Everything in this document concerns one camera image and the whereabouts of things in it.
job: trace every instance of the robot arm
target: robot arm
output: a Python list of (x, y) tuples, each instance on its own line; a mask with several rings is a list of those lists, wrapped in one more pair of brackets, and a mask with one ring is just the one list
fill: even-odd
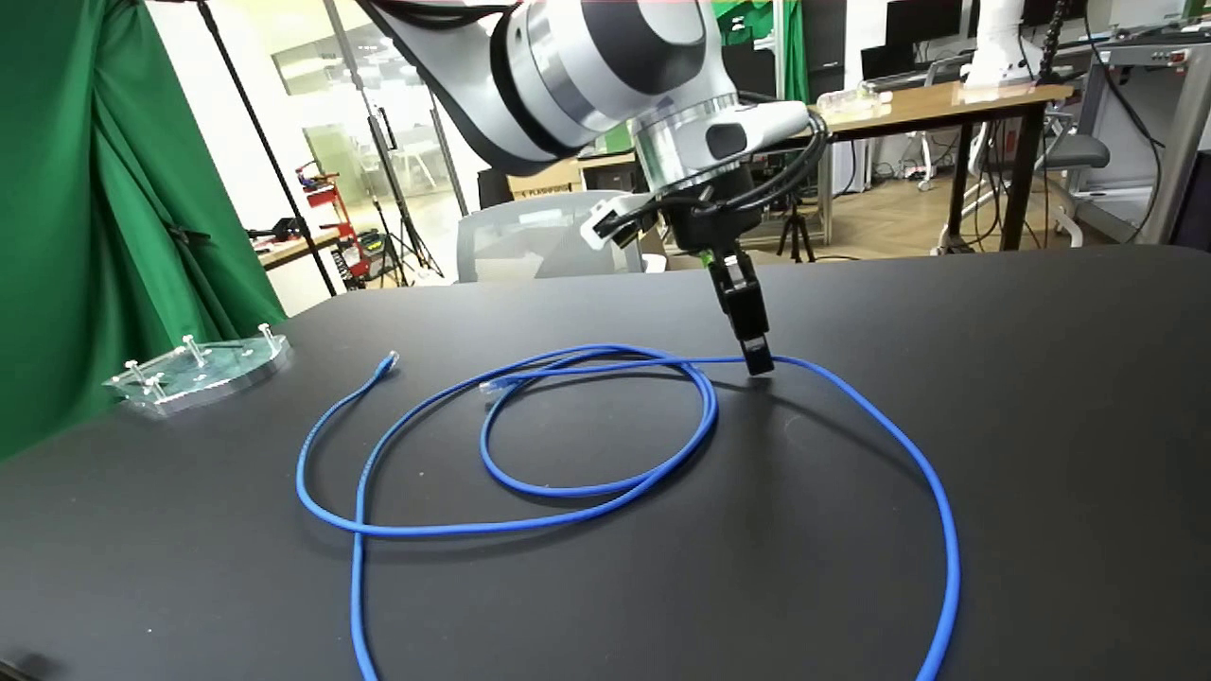
[[(771, 190), (806, 180), (824, 126), (804, 103), (742, 107), (722, 72), (709, 0), (361, 0), (496, 169), (535, 174), (627, 122), (650, 201), (627, 201), (614, 241), (667, 214), (676, 247), (712, 264), (722, 312), (767, 371), (766, 303), (738, 235)], [(753, 185), (747, 160), (811, 131), (787, 169)]]

